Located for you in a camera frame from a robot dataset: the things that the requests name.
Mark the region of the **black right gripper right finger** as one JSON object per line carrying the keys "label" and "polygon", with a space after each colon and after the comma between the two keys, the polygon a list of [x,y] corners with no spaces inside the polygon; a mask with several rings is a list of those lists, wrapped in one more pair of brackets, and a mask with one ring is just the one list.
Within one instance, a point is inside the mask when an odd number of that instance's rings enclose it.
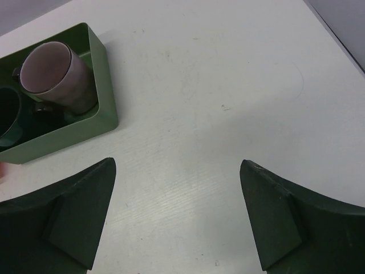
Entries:
{"label": "black right gripper right finger", "polygon": [[243,160],[240,181],[266,273],[364,273],[364,208]]}

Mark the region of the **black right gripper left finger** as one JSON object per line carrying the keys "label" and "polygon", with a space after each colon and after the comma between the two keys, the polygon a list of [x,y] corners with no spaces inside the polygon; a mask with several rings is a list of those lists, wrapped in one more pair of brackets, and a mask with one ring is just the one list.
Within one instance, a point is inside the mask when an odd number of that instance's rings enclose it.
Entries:
{"label": "black right gripper left finger", "polygon": [[116,178],[105,158],[68,178],[1,202],[1,273],[92,269]]}

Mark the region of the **dark green mug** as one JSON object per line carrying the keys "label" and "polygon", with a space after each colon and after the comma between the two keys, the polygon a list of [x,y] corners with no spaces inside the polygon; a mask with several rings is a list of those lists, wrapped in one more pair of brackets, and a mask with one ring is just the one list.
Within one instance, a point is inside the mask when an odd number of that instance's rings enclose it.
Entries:
{"label": "dark green mug", "polygon": [[21,101],[18,93],[10,87],[1,87],[1,147],[17,143],[23,130],[18,123]]}

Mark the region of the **mauve mug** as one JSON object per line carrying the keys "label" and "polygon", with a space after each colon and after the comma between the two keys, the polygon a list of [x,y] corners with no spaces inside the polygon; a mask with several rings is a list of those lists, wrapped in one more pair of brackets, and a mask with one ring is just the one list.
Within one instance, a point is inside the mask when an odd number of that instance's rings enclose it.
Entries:
{"label": "mauve mug", "polygon": [[14,69],[13,77],[26,92],[74,115],[84,114],[98,103],[92,69],[63,42],[37,46]]}

